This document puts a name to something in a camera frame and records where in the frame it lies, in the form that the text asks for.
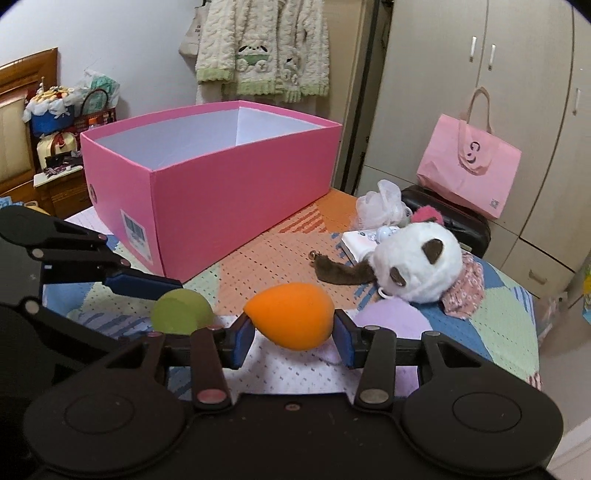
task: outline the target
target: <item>orange makeup sponge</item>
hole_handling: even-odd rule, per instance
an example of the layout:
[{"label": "orange makeup sponge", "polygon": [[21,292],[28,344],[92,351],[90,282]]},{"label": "orange makeup sponge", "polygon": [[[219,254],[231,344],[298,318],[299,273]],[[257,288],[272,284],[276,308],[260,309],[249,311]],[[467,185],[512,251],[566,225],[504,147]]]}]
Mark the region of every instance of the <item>orange makeup sponge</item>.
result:
[{"label": "orange makeup sponge", "polygon": [[316,285],[286,283],[255,295],[244,306],[244,313],[271,342],[299,351],[328,340],[335,305]]}]

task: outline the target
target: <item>pink tote bag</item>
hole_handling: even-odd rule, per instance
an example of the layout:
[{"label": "pink tote bag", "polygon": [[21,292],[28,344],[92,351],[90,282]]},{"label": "pink tote bag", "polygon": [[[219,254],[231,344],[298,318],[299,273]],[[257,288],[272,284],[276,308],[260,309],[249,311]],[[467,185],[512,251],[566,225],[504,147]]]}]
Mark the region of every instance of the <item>pink tote bag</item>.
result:
[{"label": "pink tote bag", "polygon": [[[474,100],[488,102],[486,131],[468,123]],[[484,87],[474,92],[465,119],[442,115],[418,166],[419,183],[457,205],[489,219],[505,207],[521,151],[495,137],[491,127],[491,97]]]}]

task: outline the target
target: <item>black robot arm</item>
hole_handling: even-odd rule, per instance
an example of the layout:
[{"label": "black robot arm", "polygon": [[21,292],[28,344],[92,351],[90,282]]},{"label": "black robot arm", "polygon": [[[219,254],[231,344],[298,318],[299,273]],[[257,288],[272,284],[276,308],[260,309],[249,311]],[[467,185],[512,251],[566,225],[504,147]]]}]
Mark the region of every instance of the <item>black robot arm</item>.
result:
[{"label": "black robot arm", "polygon": [[[0,210],[0,406],[4,425],[19,430],[13,472],[34,467],[32,478],[43,480],[357,480],[387,471],[552,478],[544,467],[563,429],[556,405],[439,332],[398,339],[336,310],[340,357],[363,369],[352,403],[339,393],[232,401],[223,369],[239,369],[248,355],[255,329],[245,314],[190,336],[114,340],[43,307],[44,283],[102,281],[152,299],[181,288],[130,268],[106,240],[25,207]],[[408,398],[394,395],[403,365],[417,366],[420,385]],[[190,367],[191,401],[166,388],[171,367]]]}]

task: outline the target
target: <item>black suitcase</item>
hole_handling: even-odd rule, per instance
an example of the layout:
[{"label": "black suitcase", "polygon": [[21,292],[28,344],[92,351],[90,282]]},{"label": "black suitcase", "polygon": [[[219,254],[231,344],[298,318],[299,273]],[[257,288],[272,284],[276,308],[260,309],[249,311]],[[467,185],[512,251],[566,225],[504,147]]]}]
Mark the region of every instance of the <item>black suitcase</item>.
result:
[{"label": "black suitcase", "polygon": [[450,230],[466,250],[482,258],[491,243],[491,228],[486,219],[470,209],[454,205],[431,190],[413,185],[402,191],[402,201],[415,212],[419,207],[431,205],[443,215],[445,227]]}]

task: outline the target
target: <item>panda ear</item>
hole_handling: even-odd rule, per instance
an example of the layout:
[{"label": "panda ear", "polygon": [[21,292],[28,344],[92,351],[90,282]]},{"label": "panda ear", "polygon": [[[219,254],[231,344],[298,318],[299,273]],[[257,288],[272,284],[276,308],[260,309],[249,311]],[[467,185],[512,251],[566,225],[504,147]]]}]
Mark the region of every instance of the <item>panda ear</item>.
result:
[{"label": "panda ear", "polygon": [[390,278],[399,287],[406,287],[406,280],[404,280],[396,267],[390,268]]},{"label": "panda ear", "polygon": [[429,260],[429,263],[431,265],[434,265],[435,262],[439,260],[441,252],[443,252],[443,242],[438,238],[434,238],[423,244],[421,249],[425,253],[425,256],[427,257],[427,260]]}]

